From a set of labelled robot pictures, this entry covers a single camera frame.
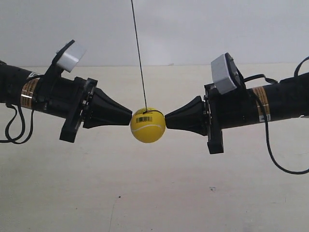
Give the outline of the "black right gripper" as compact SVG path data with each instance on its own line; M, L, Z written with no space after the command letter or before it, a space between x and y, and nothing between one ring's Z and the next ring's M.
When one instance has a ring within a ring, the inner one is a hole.
M165 115L166 127L207 136L210 154L224 153L223 129L259 123L255 98L250 90L220 94L214 84L204 86L203 100L196 96L181 108Z

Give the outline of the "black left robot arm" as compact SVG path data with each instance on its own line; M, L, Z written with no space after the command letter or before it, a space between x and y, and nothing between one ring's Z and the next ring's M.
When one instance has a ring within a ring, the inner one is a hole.
M74 143L79 127L127 126L132 111L111 99L97 87L97 80L61 76L63 68L50 65L45 74L39 74L5 62L0 63L0 102L15 111L21 120L21 132L9 134L11 119L5 128L1 143L21 144L26 124L22 109L38 111L65 120L60 140Z

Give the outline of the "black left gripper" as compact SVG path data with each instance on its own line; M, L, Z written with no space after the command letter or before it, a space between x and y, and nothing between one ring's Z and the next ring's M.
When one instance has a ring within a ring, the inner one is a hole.
M128 126L132 111L111 99L97 80L75 77L40 78L35 87L33 109L65 119L59 139L73 143L82 123L83 128Z

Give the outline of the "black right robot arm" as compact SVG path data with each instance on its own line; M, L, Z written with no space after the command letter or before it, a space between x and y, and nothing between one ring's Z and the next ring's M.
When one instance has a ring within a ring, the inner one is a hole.
M205 85L204 97L165 115L166 127L207 136L210 154L223 153L223 129L248 126L309 114L309 75L301 74L278 83L235 89L220 94L213 84Z

